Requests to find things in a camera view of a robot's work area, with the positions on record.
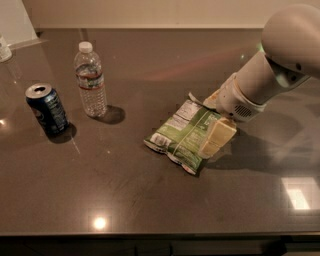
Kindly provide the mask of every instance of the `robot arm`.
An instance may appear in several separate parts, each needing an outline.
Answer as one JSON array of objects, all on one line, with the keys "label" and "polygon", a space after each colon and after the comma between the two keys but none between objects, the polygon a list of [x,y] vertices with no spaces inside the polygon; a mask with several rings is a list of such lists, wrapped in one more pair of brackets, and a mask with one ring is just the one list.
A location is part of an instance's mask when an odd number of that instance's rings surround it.
[{"label": "robot arm", "polygon": [[204,102],[235,122],[248,122],[279,93],[309,77],[320,79],[320,10],[291,5],[273,15],[262,33],[265,52],[249,62]]}]

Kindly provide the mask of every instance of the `countertop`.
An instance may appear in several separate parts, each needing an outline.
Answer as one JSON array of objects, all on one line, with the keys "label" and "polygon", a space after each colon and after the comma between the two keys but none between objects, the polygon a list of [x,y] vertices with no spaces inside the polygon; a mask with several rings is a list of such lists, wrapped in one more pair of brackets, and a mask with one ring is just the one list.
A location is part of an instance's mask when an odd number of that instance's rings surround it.
[{"label": "countertop", "polygon": [[[47,29],[15,49],[0,63],[0,236],[319,233],[319,81],[239,124],[196,177],[143,144],[189,92],[203,100],[238,71],[260,35]],[[102,59],[109,112],[101,120],[81,106],[73,70],[81,40]],[[37,82],[56,88],[72,123],[54,139],[25,101]]]}]

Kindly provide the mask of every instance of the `dark blue can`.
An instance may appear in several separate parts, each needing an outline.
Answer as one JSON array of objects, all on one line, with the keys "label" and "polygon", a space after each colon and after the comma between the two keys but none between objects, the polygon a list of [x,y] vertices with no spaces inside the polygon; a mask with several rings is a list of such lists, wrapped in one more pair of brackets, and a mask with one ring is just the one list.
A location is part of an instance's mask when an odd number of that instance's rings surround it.
[{"label": "dark blue can", "polygon": [[58,93],[50,84],[30,86],[26,90],[26,100],[47,135],[58,135],[68,128],[69,121]]}]

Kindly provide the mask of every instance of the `wall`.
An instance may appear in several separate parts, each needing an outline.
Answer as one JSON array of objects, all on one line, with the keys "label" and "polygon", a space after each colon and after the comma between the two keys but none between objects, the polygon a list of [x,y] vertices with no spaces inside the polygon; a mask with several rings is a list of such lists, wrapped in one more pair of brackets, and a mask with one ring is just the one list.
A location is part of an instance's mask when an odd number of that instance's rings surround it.
[{"label": "wall", "polygon": [[0,0],[0,33],[9,45],[37,38],[21,0]]},{"label": "wall", "polygon": [[35,28],[262,28],[279,8],[319,0],[23,0]]}]

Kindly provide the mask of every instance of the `water bottle cap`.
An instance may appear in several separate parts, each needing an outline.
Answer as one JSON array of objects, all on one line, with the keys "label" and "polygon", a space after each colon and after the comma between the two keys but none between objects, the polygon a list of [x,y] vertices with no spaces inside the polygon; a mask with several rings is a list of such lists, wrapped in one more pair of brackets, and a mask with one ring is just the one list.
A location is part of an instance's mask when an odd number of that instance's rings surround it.
[{"label": "water bottle cap", "polygon": [[81,42],[79,44],[79,51],[83,53],[92,52],[92,44],[90,42]]}]

